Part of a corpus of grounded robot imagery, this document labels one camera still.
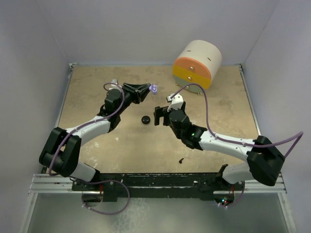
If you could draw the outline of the black earbud charging case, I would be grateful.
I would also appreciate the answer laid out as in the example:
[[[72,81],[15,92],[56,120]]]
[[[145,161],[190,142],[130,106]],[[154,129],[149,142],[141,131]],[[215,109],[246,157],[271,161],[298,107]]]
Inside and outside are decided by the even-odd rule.
[[[143,117],[141,118],[141,122],[142,122],[143,124],[149,124],[149,123],[151,122],[151,118],[150,118],[149,116],[143,116]]]

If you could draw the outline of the purple earbud charging case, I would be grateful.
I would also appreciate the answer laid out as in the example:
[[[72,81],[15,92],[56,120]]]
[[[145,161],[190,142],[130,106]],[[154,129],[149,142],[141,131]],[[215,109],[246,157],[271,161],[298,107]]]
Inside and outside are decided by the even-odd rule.
[[[154,95],[157,94],[157,85],[156,84],[150,84],[149,91],[152,92]]]

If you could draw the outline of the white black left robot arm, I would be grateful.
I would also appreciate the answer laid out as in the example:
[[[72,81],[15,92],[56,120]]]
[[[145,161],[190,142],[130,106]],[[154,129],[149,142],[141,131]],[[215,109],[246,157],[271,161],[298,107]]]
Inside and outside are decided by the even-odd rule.
[[[91,120],[78,126],[54,128],[39,157],[39,163],[49,169],[49,175],[61,175],[83,180],[88,190],[100,185],[99,171],[79,161],[80,148],[92,139],[113,131],[121,120],[121,113],[130,104],[139,104],[152,92],[157,93],[155,84],[128,84],[111,86],[106,93],[99,113]]]

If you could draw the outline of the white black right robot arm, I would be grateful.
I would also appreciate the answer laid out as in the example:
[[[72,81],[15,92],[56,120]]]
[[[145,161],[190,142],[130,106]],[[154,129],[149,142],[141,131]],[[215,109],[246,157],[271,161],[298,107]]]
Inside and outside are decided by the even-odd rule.
[[[218,135],[213,136],[208,129],[190,122],[183,108],[169,109],[156,107],[154,111],[155,125],[169,126],[175,136],[191,149],[220,152],[242,160],[241,164],[223,165],[216,178],[216,184],[221,190],[227,190],[233,184],[241,181],[256,180],[267,186],[274,186],[284,164],[285,157],[276,147],[269,147],[270,140],[264,136],[257,139],[239,139],[224,136],[224,141]]]

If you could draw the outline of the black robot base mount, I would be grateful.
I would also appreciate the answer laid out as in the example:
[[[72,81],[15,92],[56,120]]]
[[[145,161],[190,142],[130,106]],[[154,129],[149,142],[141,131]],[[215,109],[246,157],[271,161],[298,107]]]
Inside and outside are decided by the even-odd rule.
[[[229,184],[219,172],[195,173],[100,173],[85,183],[76,179],[72,189],[85,194],[98,193],[104,202],[118,198],[178,198],[234,200],[234,194],[243,190],[243,182]]]

